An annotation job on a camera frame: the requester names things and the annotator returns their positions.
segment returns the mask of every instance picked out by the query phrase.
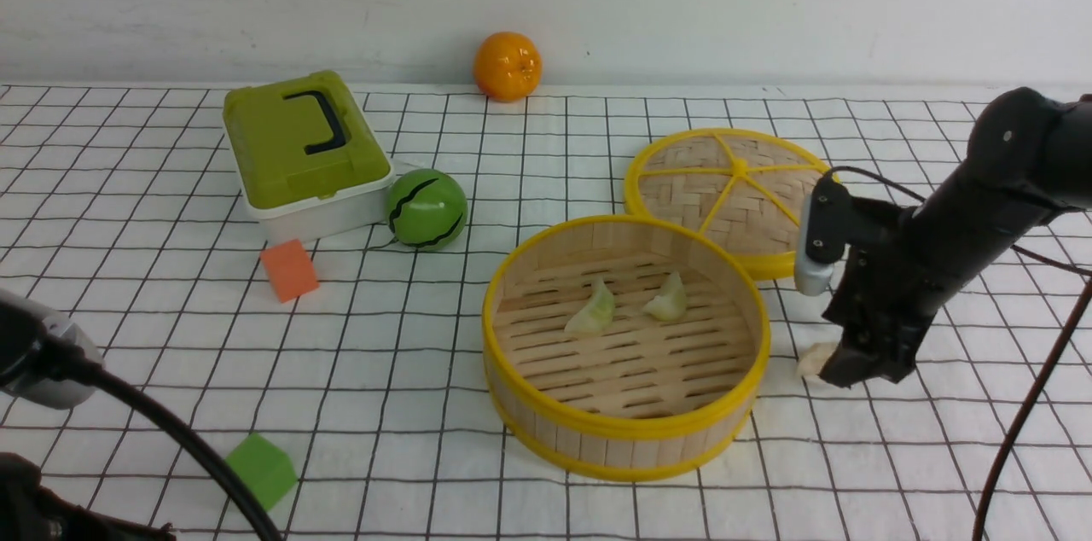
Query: green ball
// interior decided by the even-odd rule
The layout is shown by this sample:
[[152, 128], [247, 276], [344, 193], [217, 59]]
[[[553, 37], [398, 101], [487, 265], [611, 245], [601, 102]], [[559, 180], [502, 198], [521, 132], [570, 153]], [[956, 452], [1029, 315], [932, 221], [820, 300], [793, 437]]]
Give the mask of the green ball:
[[466, 225], [466, 195], [455, 179], [435, 169], [406, 173], [387, 195], [387, 225], [400, 243], [435, 251]]

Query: grid tablecloth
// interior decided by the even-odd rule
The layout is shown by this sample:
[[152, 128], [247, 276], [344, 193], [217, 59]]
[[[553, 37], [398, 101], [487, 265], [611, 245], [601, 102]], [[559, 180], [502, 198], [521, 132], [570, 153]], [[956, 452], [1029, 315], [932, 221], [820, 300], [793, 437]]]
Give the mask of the grid tablecloth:
[[[72, 313], [111, 371], [223, 452], [252, 431], [284, 448], [301, 483], [272, 515], [293, 540], [969, 537], [1076, 277], [1006, 254], [937, 317], [917, 374], [850, 390], [794, 374], [796, 355], [839, 336], [820, 319], [829, 295], [764, 283], [773, 355], [752, 420], [700, 471], [636, 486], [566, 474], [503, 432], [479, 314], [520, 240], [622, 212], [629, 162], [660, 137], [772, 132], [927, 193], [998, 91], [545, 87], [503, 105], [354, 89], [401, 163], [448, 172], [471, 198], [442, 252], [366, 250], [389, 240], [382, 226], [324, 238], [308, 245], [321, 290], [281, 305], [224, 143], [224, 87], [13, 84], [0, 86], [0, 286]], [[1068, 215], [1025, 244], [1089, 263], [1092, 223]], [[1001, 478], [992, 540], [1089, 538], [1090, 357], [1080, 330]], [[71, 412], [0, 399], [0, 451], [99, 513], [169, 521], [187, 541], [251, 538], [194, 460], [103, 395]]]

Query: black robotic arm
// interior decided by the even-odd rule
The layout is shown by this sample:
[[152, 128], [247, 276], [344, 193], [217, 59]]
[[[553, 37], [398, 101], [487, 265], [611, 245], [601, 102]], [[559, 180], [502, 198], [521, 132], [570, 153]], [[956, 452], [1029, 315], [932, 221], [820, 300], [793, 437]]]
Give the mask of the black robotic arm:
[[820, 378], [898, 383], [937, 311], [1034, 226], [1092, 208], [1092, 96], [1061, 104], [1031, 89], [995, 98], [966, 160], [923, 203], [855, 198], [831, 174], [805, 200], [797, 289], [824, 291], [846, 246], [845, 275], [823, 318], [842, 340]]

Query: bamboo steamer lid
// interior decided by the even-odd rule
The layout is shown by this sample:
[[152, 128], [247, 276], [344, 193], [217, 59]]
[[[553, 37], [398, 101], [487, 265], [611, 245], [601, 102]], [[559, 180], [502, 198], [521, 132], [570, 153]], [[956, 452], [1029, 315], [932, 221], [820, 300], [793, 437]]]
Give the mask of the bamboo steamer lid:
[[783, 279], [793, 273], [804, 199], [827, 168], [808, 151], [765, 133], [675, 133], [633, 160], [626, 209], [710, 238], [756, 281]]

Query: orange cube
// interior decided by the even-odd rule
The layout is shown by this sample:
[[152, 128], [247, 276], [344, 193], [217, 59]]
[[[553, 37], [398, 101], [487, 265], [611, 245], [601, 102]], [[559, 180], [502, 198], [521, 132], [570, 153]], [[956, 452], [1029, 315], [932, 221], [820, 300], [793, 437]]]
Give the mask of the orange cube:
[[304, 244], [289, 240], [265, 249], [261, 254], [262, 264], [270, 278], [270, 285], [282, 303], [298, 298], [319, 289], [319, 278], [307, 256]]

